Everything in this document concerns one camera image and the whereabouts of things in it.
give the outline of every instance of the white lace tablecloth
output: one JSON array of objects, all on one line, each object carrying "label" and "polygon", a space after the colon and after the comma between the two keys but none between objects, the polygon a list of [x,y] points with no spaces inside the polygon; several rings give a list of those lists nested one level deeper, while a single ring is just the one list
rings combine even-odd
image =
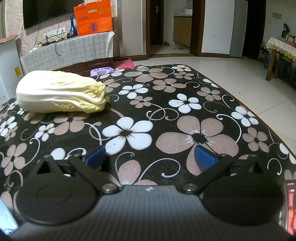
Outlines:
[{"label": "white lace tablecloth", "polygon": [[285,56],[288,56],[294,61],[296,60],[296,48],[278,39],[271,37],[266,47],[270,49],[276,49],[278,52],[283,53]]}]

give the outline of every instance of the slipper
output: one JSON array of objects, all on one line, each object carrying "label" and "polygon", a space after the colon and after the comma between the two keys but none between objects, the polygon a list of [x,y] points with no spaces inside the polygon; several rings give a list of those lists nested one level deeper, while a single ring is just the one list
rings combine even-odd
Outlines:
[{"label": "slipper", "polygon": [[164,41],[163,43],[162,43],[162,46],[169,46],[170,44],[168,43],[168,42],[166,42],[166,41]]},{"label": "slipper", "polygon": [[181,45],[176,45],[176,47],[174,47],[175,50],[181,50],[181,49],[185,49],[183,48]]}]

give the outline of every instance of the white tile floor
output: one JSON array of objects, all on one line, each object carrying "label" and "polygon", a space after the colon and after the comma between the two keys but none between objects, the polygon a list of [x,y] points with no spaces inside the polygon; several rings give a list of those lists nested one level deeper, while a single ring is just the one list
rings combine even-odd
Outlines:
[{"label": "white tile floor", "polygon": [[281,79],[266,81],[263,64],[248,58],[168,57],[134,64],[185,64],[215,81],[256,113],[296,154],[296,90]]},{"label": "white tile floor", "polygon": [[189,49],[174,49],[176,45],[161,46],[161,45],[150,45],[150,54],[159,53],[189,53]]}]

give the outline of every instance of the television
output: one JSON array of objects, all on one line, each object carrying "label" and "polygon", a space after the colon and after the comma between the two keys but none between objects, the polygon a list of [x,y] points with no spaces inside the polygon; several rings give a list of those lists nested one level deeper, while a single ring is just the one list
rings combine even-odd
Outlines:
[{"label": "television", "polygon": [[73,7],[83,0],[23,0],[25,29],[64,14],[74,12]]}]

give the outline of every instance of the refrigerator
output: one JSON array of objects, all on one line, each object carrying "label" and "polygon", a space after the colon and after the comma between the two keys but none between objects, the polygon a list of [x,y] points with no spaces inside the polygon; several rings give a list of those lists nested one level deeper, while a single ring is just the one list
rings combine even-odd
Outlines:
[{"label": "refrigerator", "polygon": [[235,0],[230,57],[242,57],[248,17],[248,1]]}]

